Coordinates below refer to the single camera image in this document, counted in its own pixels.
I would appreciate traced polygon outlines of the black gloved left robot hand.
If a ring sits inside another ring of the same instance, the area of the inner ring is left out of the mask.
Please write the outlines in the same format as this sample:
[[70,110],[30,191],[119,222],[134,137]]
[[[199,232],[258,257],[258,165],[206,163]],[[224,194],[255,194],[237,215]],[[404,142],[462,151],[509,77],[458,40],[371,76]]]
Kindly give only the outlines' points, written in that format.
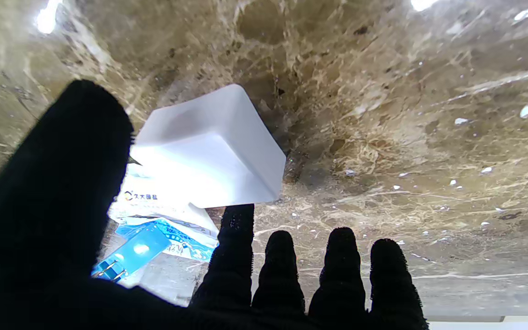
[[400,246],[373,243],[371,310],[348,227],[327,242],[308,311],[291,235],[268,239],[251,294],[255,207],[229,206],[188,307],[91,276],[129,159],[133,126],[116,98],[75,80],[0,172],[0,330],[427,330]]

